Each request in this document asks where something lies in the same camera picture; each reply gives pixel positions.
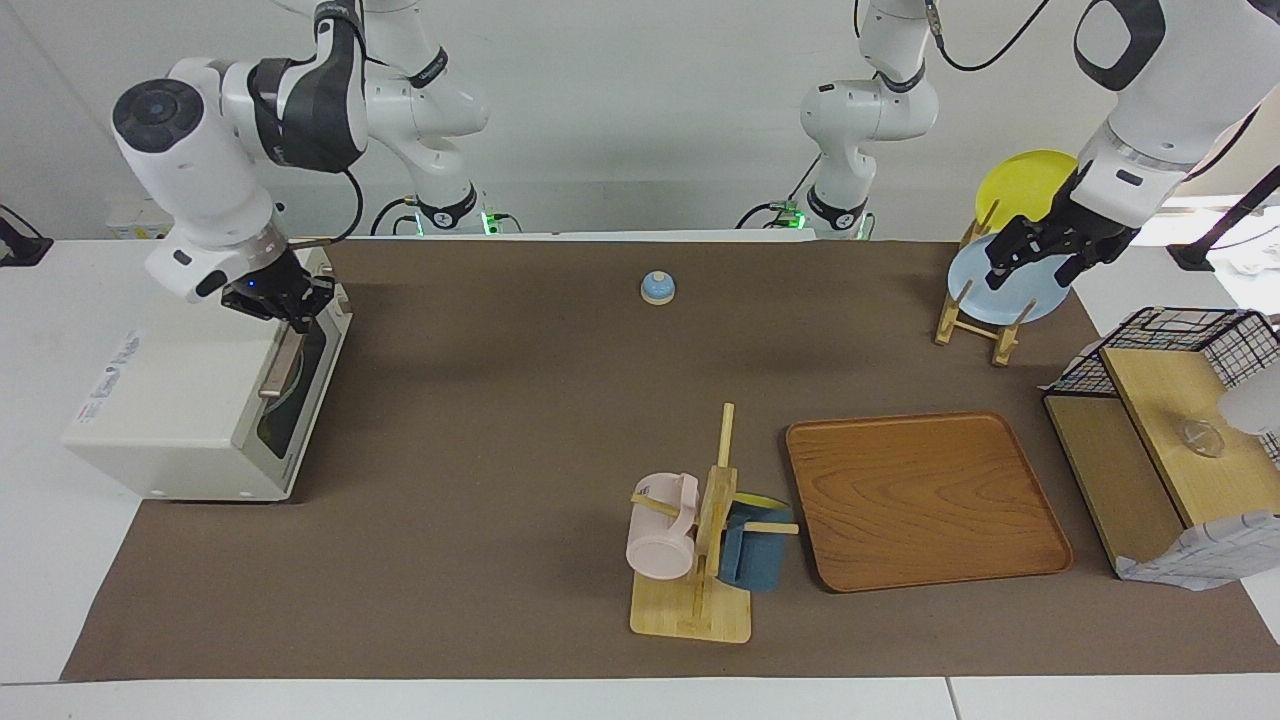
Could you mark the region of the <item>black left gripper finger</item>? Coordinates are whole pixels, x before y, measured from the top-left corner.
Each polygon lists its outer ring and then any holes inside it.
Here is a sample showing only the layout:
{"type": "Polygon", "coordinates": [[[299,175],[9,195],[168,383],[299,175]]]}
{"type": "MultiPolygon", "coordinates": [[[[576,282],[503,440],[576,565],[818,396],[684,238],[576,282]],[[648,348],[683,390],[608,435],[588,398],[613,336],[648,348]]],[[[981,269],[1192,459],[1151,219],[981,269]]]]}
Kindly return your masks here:
{"type": "Polygon", "coordinates": [[[1053,273],[1053,279],[1061,288],[1069,288],[1075,279],[1098,263],[1096,246],[1087,246],[1073,252],[1053,273]]]}
{"type": "Polygon", "coordinates": [[[1041,243],[1037,234],[993,234],[986,246],[989,270],[986,284],[998,291],[1014,272],[1041,260],[1041,243]]]}

